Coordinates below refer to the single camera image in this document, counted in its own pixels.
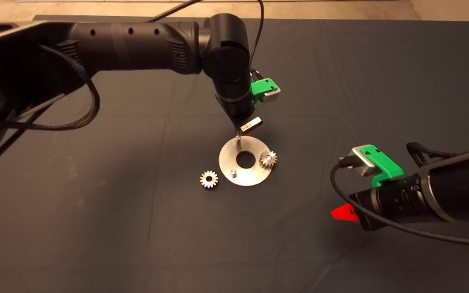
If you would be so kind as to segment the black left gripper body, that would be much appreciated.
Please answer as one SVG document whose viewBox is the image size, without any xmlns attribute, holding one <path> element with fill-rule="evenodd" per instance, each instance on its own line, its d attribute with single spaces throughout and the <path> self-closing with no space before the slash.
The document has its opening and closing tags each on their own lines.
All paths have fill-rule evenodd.
<svg viewBox="0 0 469 293">
<path fill-rule="evenodd" d="M 236 135 L 241 134 L 242 125 L 253 126 L 251 132 L 263 125 L 263 118 L 253 103 L 252 92 L 233 99 L 224 98 L 218 93 L 217 100 L 233 124 Z"/>
</svg>

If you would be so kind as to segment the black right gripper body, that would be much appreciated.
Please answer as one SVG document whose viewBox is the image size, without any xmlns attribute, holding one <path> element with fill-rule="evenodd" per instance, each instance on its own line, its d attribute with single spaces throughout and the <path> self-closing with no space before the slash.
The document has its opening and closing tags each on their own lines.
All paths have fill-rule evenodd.
<svg viewBox="0 0 469 293">
<path fill-rule="evenodd" d="M 398 224 L 424 223 L 424 206 L 410 179 L 383 183 L 349 197 L 361 207 Z"/>
</svg>

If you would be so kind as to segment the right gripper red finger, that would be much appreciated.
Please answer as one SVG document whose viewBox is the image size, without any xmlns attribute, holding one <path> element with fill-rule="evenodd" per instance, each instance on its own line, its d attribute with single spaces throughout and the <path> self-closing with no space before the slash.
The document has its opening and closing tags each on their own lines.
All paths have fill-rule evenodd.
<svg viewBox="0 0 469 293">
<path fill-rule="evenodd" d="M 344 204 L 331 211 L 331 216 L 337 221 L 351 221 L 359 223 L 359 217 L 355 213 L 355 209 L 351 204 Z"/>
</svg>

